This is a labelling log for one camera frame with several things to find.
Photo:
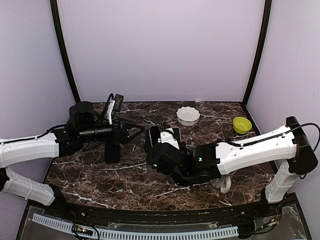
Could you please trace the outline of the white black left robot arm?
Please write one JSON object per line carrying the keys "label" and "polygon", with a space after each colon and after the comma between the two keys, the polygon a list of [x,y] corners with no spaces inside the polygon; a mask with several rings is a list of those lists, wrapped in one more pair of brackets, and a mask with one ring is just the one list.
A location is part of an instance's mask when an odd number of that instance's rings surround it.
{"label": "white black left robot arm", "polygon": [[68,157],[82,150],[86,143],[93,142],[104,144],[106,163],[119,162],[120,146],[145,130],[143,126],[115,118],[121,105],[121,102],[109,100],[102,113],[98,113],[93,103],[81,101],[70,107],[66,124],[54,126],[38,136],[2,139],[0,191],[50,206],[58,217],[67,218],[71,208],[57,186],[36,182],[9,167],[31,160]]}

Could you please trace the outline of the black phone case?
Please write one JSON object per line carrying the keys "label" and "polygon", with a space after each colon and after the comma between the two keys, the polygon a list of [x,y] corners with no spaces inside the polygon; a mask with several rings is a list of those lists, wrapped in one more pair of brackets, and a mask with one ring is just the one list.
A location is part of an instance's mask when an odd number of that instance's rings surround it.
{"label": "black phone case", "polygon": [[148,153],[153,147],[150,129],[145,130],[144,151]]}

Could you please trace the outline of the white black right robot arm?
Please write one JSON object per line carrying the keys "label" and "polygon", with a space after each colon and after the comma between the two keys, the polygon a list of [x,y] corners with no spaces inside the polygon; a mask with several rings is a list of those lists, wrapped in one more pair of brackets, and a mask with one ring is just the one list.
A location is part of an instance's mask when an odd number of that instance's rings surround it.
{"label": "white black right robot arm", "polygon": [[281,160],[280,169],[261,193],[262,201],[255,205],[255,213],[266,217],[296,179],[312,172],[319,163],[303,127],[296,117],[290,116],[285,125],[268,133],[239,141],[203,144],[190,151],[170,127],[161,125],[157,142],[147,152],[146,163],[178,185],[193,186]]}

